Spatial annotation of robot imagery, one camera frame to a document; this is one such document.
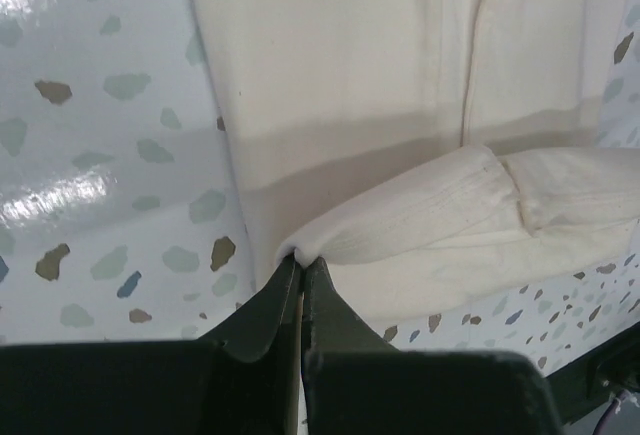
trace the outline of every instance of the cream fabric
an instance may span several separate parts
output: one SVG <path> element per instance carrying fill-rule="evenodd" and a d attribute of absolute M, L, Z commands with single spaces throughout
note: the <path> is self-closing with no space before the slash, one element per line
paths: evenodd
<path fill-rule="evenodd" d="M 305 223 L 463 138 L 589 141 L 624 2 L 602 1 L 194 0 L 258 285 Z"/>
<path fill-rule="evenodd" d="M 438 313 L 623 253 L 640 217 L 640 150 L 465 147 L 313 220 L 278 251 L 322 256 L 365 319 Z"/>

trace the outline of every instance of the gray floor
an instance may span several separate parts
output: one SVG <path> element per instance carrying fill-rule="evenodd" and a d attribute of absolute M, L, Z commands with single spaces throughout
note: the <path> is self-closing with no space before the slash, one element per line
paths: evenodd
<path fill-rule="evenodd" d="M 608 405 L 595 409 L 589 415 L 565 427 L 566 435 L 591 435 L 598 420 Z M 622 409 L 607 423 L 602 435 L 631 435 L 640 434 L 640 408 L 630 402 L 622 404 Z"/>

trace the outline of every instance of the white cloth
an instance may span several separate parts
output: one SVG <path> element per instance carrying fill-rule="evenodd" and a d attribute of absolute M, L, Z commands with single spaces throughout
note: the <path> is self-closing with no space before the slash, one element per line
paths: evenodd
<path fill-rule="evenodd" d="M 289 237 L 322 256 L 365 319 L 439 313 L 623 253 L 640 217 L 640 150 L 465 147 L 395 177 Z"/>
<path fill-rule="evenodd" d="M 194 0 L 258 285 L 288 235 L 463 138 L 587 141 L 607 1 Z"/>

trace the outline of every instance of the cable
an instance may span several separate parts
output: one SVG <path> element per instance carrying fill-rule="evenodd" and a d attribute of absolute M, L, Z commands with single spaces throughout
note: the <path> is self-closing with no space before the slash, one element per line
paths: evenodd
<path fill-rule="evenodd" d="M 613 400 L 611 400 L 611 403 L 609 404 L 607 409 L 604 411 L 604 413 L 600 417 L 600 420 L 598 420 L 598 424 L 596 425 L 596 428 L 593 430 L 593 435 L 604 434 L 603 430 L 605 425 L 616 413 L 618 413 L 620 405 L 622 404 L 622 402 L 625 401 L 625 399 L 628 396 L 629 396 L 629 392 L 627 390 L 622 390 L 615 396 Z"/>

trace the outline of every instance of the terrazzo pattern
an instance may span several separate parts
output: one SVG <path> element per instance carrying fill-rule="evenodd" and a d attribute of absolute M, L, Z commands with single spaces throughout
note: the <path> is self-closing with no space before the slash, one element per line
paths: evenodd
<path fill-rule="evenodd" d="M 248 300 L 189 0 L 0 0 L 0 64 L 1 343 L 195 338 Z"/>
<path fill-rule="evenodd" d="M 640 147 L 640 0 L 628 0 L 612 54 L 598 144 Z M 430 317 L 373 328 L 402 350 L 505 349 L 544 375 L 640 321 L 640 229 L 615 260 Z"/>

